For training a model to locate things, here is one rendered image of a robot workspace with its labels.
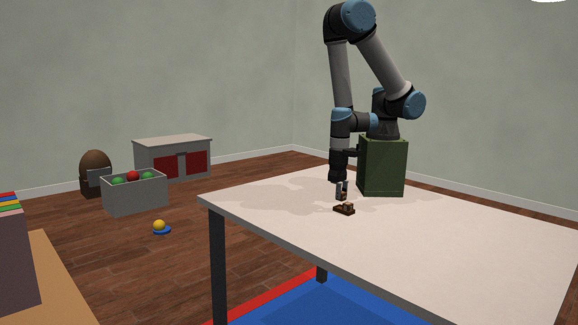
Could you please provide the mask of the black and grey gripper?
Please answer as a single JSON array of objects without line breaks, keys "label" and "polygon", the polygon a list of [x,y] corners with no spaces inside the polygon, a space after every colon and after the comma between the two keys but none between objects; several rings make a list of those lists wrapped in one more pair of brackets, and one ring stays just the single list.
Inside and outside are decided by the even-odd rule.
[{"label": "black and grey gripper", "polygon": [[[348,183],[347,170],[348,157],[361,156],[362,150],[359,149],[359,144],[356,148],[349,148],[350,139],[336,139],[330,137],[330,155],[329,164],[330,170],[328,172],[328,181],[336,184],[335,198],[341,199],[341,191],[347,193]],[[341,187],[341,183],[343,183]]]}]

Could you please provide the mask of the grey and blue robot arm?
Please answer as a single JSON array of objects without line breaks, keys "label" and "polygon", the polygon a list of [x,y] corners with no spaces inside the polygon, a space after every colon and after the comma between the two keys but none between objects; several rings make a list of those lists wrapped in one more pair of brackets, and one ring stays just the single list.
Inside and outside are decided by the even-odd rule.
[{"label": "grey and blue robot arm", "polygon": [[[399,140],[398,117],[415,120],[427,105],[425,95],[404,80],[378,37],[375,16],[374,7],[367,0],[335,4],[324,16],[323,39],[330,60],[335,103],[331,112],[332,138],[348,139],[350,132],[367,132],[369,139]],[[382,85],[373,89],[371,113],[353,109],[347,41],[357,46]]]}]

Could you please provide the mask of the brown wooden number cube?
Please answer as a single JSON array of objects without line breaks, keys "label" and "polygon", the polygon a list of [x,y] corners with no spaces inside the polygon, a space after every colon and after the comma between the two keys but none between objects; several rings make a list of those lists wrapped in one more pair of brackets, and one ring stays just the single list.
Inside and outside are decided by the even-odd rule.
[{"label": "brown wooden number cube", "polygon": [[347,197],[347,193],[344,192],[344,191],[341,191],[341,199],[335,198],[335,200],[345,201],[345,200],[346,200],[346,197]]},{"label": "brown wooden number cube", "polygon": [[352,210],[353,210],[353,206],[354,206],[354,204],[353,204],[352,202],[344,202],[344,203],[342,204],[342,210],[345,210],[345,211],[348,211],[348,212],[349,212],[349,211],[352,211]]}]

